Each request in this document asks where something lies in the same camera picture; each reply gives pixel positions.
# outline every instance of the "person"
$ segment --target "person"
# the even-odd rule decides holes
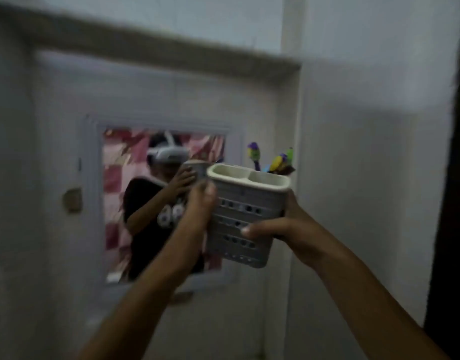
[[[123,220],[132,236],[128,279],[135,280],[155,258],[183,214],[185,195],[195,172],[182,165],[188,151],[177,135],[154,134],[149,141],[147,163],[150,177],[133,178],[123,195]],[[171,155],[158,154],[167,149]],[[200,255],[192,273],[204,269]]]
[[[187,209],[165,247],[84,346],[79,360],[141,359],[174,290],[198,258],[216,204],[210,182],[190,192]],[[287,196],[285,217],[252,223],[244,236],[278,236],[312,268],[370,360],[448,359],[367,266]]]

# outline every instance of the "black t-shirt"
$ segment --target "black t-shirt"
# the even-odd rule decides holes
[[[123,196],[123,219],[128,218],[140,207],[151,200],[162,185],[147,178],[134,178],[128,184]],[[155,258],[167,242],[185,209],[183,199],[165,205],[158,216],[153,219],[142,231],[131,240],[131,261],[128,277],[136,279],[145,267]],[[203,256],[200,255],[192,273],[202,272],[204,268]]]

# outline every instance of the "white wall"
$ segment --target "white wall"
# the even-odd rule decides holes
[[[283,0],[3,0],[269,52],[280,51]]]
[[[59,273],[59,331],[70,353],[83,340],[85,303],[71,241],[85,228],[67,216],[61,195],[80,184],[79,119],[88,113],[155,112],[179,118],[240,122],[244,141],[258,141],[262,161],[274,154],[277,92],[220,78],[129,66],[74,55],[41,52],[35,69],[35,108],[44,173],[44,207],[52,237],[52,266]],[[245,165],[251,166],[249,159]],[[238,280],[197,292],[189,304],[166,310],[150,345],[158,359],[239,359],[263,349],[266,271],[241,266]]]
[[[0,359],[56,359],[30,55],[0,25]]]
[[[452,128],[460,0],[307,0],[301,204],[419,322]],[[288,359],[361,359],[316,275],[293,261]]]

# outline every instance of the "vr headset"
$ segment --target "vr headset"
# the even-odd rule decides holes
[[[173,135],[169,131],[164,132],[167,142],[160,143],[155,148],[146,151],[147,156],[152,156],[155,163],[182,164],[188,160],[189,150],[184,146],[176,145]]]

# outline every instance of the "checkered pattern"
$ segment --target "checkered pattern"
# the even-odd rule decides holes
[[[127,262],[132,237],[123,223],[122,201],[134,177],[149,176],[147,149],[156,131],[108,129],[103,146],[103,205],[105,213],[106,260],[110,271]],[[215,162],[223,157],[222,135],[179,134],[191,159]],[[206,269],[221,269],[221,258],[205,255]]]

